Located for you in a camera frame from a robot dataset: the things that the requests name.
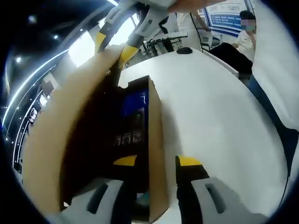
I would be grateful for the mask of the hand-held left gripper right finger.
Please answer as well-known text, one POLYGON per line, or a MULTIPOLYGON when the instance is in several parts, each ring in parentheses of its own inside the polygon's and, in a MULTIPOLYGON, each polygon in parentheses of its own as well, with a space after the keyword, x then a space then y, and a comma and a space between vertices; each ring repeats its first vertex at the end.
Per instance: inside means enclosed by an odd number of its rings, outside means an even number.
POLYGON ((176 183, 184 224, 264 224, 268 219, 250 212, 234 190, 210 177, 195 158, 176 156, 176 183))

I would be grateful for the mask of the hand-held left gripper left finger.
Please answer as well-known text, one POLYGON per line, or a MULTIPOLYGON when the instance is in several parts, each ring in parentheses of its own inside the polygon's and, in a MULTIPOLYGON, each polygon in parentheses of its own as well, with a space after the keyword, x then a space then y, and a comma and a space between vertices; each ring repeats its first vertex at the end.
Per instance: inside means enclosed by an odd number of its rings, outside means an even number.
POLYGON ((136 199, 131 180, 109 180, 72 199, 59 214, 61 224, 130 224, 136 199))

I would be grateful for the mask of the person's right hand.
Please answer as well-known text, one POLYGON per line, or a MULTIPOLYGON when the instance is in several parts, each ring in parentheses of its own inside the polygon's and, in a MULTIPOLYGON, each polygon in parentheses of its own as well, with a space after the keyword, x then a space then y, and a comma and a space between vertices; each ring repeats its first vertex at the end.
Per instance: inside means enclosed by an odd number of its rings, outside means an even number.
POLYGON ((194 9, 209 6, 211 3, 211 0, 177 0, 168 8, 168 12, 190 12, 194 9))

